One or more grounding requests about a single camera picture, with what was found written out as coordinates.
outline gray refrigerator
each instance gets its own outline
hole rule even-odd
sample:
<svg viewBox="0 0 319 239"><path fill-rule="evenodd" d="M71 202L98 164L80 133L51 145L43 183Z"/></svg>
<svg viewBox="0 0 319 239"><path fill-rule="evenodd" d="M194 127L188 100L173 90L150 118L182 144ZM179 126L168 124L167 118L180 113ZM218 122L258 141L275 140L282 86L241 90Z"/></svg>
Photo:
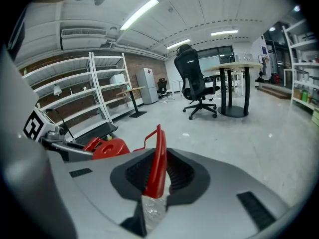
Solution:
<svg viewBox="0 0 319 239"><path fill-rule="evenodd" d="M136 74L139 87L145 105L155 103L159 100L152 69L144 68Z"/></svg>

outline air conditioner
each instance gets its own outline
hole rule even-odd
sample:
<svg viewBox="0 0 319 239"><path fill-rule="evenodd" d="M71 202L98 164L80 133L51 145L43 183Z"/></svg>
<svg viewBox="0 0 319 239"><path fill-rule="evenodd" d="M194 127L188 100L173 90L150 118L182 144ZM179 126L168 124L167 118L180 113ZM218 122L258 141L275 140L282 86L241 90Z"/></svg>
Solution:
<svg viewBox="0 0 319 239"><path fill-rule="evenodd" d="M107 41L106 34L106 30L96 28L63 29L62 49L100 48Z"/></svg>

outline black office chair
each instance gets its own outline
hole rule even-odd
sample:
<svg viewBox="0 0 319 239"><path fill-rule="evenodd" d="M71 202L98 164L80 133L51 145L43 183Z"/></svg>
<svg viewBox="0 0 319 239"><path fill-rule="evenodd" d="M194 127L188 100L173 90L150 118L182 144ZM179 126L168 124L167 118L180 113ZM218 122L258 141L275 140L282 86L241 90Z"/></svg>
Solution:
<svg viewBox="0 0 319 239"><path fill-rule="evenodd" d="M159 82L158 82L158 86L159 86L159 99L163 98L163 97L167 97L166 91L166 85L167 85L167 81L165 80L165 78L160 78Z"/></svg>
<svg viewBox="0 0 319 239"><path fill-rule="evenodd" d="M199 104L188 106L183 109L195 108L189 119L193 119L193 115L199 109L205 109L213 113L213 118L217 117L216 104L203 104L206 95L213 95L220 88L216 86L216 77L213 77L213 87L206 88L203 74L200 70L197 51L192 49L188 44L183 44L177 49L177 57L174 59L174 64L183 79L183 95L186 99L192 101L199 101Z"/></svg>

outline wooden tabletop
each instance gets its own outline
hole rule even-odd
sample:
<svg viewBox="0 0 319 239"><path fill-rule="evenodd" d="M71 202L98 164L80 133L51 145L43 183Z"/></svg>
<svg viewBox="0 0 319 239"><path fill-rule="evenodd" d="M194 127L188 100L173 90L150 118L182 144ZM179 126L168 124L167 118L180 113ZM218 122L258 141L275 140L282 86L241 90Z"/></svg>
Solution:
<svg viewBox="0 0 319 239"><path fill-rule="evenodd" d="M204 70L204 73L208 73L210 71L215 71L215 70L219 70L219 69L235 70L235 69L245 68L245 67L249 67L249 68L253 68L253 69L261 69L261 68L263 68L263 65L260 64L260 63L250 62L250 61L247 61L247 62L232 62L232 63L226 63L226 64L213 66L211 68L208 68L208 69Z"/></svg>
<svg viewBox="0 0 319 239"><path fill-rule="evenodd" d="M122 92L120 92L120 93L117 93L116 96L118 96L118 95L120 95L120 94L124 94L124 93L130 92L130 91L143 89L143 88L145 88L145 86L143 86L143 87L138 87L138 88L133 88L133 89L130 89L130 90L125 90L125 91L122 91Z"/></svg>

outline ceiling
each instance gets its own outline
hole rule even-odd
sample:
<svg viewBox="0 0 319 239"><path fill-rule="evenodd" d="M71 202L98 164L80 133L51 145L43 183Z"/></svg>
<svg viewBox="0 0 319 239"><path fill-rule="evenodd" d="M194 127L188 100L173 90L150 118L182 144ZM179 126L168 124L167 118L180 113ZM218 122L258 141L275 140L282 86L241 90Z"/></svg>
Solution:
<svg viewBox="0 0 319 239"><path fill-rule="evenodd" d="M65 52L61 30L68 27L105 29L105 42L112 43L108 49L127 49L165 60L176 50L166 47L185 39L195 49L252 42L295 6L291 0L158 0L128 30L121 31L124 22L148 1L105 0L99 6L92 0L31 3L25 16L25 39L15 62L21 68ZM232 29L238 33L210 35Z"/></svg>

